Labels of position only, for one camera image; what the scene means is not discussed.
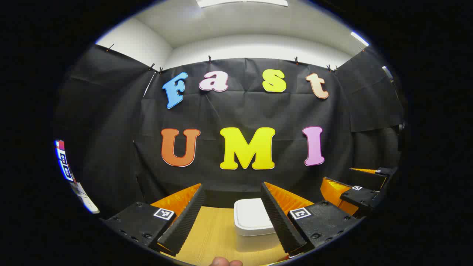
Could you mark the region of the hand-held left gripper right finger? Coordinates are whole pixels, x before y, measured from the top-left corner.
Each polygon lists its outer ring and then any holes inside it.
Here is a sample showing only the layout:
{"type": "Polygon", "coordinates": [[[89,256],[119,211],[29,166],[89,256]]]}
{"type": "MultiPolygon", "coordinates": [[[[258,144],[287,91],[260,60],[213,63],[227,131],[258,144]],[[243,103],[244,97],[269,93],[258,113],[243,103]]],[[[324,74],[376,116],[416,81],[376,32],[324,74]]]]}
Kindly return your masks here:
{"type": "Polygon", "coordinates": [[[267,182],[261,184],[261,199],[289,257],[322,249],[362,221],[329,201],[313,203],[267,182]]]}

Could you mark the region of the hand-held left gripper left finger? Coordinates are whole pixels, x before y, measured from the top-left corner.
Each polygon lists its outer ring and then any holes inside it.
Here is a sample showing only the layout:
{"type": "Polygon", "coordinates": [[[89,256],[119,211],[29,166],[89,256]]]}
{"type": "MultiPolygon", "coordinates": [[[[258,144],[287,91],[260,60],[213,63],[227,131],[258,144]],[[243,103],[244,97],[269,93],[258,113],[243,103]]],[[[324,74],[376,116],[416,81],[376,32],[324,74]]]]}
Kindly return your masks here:
{"type": "Polygon", "coordinates": [[[204,200],[205,190],[199,183],[152,204],[135,202],[106,219],[105,225],[148,249],[176,256],[204,200]]]}

